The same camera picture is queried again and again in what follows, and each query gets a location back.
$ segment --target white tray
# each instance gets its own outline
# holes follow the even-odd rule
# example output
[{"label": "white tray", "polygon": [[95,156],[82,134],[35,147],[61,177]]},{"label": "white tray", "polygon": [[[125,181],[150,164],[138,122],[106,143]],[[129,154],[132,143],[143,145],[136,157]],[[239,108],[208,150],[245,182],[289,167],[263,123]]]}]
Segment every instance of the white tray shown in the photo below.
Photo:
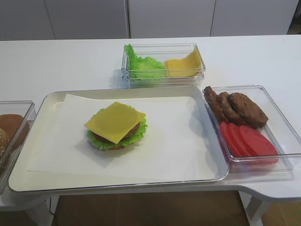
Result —
[{"label": "white tray", "polygon": [[[145,137],[125,149],[95,150],[83,124],[114,101],[146,113]],[[66,119],[66,111],[74,114]],[[83,192],[213,182],[228,172],[197,88],[64,91],[44,99],[9,187],[15,192]]]}]

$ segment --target green lettuce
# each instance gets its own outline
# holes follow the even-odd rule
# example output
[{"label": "green lettuce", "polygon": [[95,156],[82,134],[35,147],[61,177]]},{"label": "green lettuce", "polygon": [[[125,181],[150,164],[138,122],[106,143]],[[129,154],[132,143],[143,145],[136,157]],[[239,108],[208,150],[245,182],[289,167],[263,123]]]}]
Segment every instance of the green lettuce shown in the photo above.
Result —
[{"label": "green lettuce", "polygon": [[141,140],[144,136],[144,133],[146,132],[146,119],[142,119],[140,121],[140,126],[138,131],[131,137],[128,137],[124,140],[121,140],[118,144],[114,144],[114,143],[106,143],[106,142],[102,142],[100,140],[97,140],[94,133],[90,130],[88,130],[87,132],[87,136],[89,141],[91,142],[91,144],[98,148],[98,149],[102,149],[102,150],[109,150],[110,148],[116,148],[116,147],[120,147],[120,146],[124,146],[127,147],[132,143],[136,143],[139,140]]},{"label": "green lettuce", "polygon": [[[125,46],[125,50],[129,60],[129,70],[138,70],[137,72],[131,72],[132,78],[165,78],[167,73],[165,71],[165,65],[160,61],[148,56],[146,58],[138,57],[134,52],[133,46],[128,44]],[[151,72],[151,70],[163,70],[161,72]]]}]

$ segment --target burger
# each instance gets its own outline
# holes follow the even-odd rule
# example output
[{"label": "burger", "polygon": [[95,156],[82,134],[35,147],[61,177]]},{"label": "burger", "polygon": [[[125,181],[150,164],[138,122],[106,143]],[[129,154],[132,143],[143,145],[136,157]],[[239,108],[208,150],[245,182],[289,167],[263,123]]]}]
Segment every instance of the burger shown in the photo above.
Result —
[{"label": "burger", "polygon": [[97,149],[117,150],[141,140],[147,125],[144,113],[114,102],[94,115],[85,127],[90,143]]}]

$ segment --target white table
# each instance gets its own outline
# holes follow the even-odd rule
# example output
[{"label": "white table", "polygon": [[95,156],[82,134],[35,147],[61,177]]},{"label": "white table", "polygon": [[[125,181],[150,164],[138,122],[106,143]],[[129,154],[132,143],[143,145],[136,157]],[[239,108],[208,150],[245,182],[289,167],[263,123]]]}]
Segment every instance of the white table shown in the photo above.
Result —
[{"label": "white table", "polygon": [[[131,40],[50,40],[0,42],[0,100],[32,100],[36,110],[54,91],[126,87],[120,78],[124,44],[197,43],[206,65],[201,88],[259,84],[266,88],[301,135],[301,36],[241,36]],[[252,196],[246,212],[252,225],[272,202],[301,200],[301,164],[294,179],[277,175],[248,177],[229,174],[202,186],[114,190],[104,193],[239,190]],[[247,205],[250,196],[241,193]],[[45,197],[23,197],[6,191],[0,210],[28,208]]]}]

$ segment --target white countertop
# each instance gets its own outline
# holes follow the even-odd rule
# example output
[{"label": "white countertop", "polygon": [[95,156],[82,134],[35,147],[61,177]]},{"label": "white countertop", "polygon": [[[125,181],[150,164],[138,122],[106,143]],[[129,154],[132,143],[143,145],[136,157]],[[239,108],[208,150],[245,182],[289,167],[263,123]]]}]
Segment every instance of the white countertop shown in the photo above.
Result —
[{"label": "white countertop", "polygon": [[[126,87],[120,78],[124,44],[195,42],[206,65],[201,88],[259,84],[301,135],[301,36],[240,36],[131,40],[0,42],[0,101],[32,100],[36,110],[54,91]],[[301,198],[301,165],[294,180],[239,181],[230,175],[215,189],[236,189],[266,200]]]}]

